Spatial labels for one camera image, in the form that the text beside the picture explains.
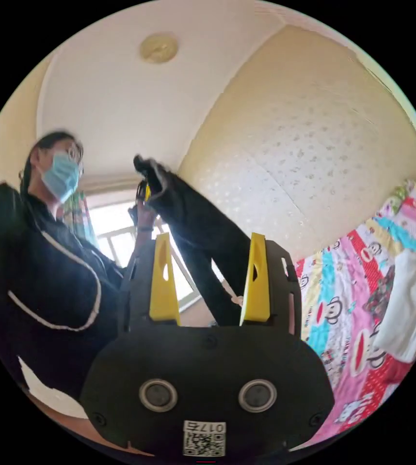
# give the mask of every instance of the hand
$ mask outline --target hand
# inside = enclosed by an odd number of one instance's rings
[[[141,200],[137,200],[137,229],[138,228],[153,228],[156,219],[156,212],[145,205]]]

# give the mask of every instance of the curtain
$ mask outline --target curtain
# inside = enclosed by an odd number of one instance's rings
[[[81,191],[73,194],[66,203],[58,209],[57,219],[61,220],[80,239],[85,239],[98,248],[93,231],[87,199]]]

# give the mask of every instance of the qr code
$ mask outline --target qr code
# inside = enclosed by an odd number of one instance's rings
[[[198,421],[185,423],[184,455],[192,457],[224,457],[225,445],[225,423]]]

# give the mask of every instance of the colorful blanket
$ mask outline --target colorful blanket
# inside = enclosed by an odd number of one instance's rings
[[[296,264],[302,338],[323,360],[336,399],[307,446],[363,421],[410,369],[372,344],[392,290],[394,258],[404,248],[416,251],[416,183],[394,192],[375,216]]]

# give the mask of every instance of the face mask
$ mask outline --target face mask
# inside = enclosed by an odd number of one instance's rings
[[[42,173],[42,181],[54,197],[64,203],[76,191],[79,173],[77,163],[69,159],[67,152],[56,152],[51,168]]]

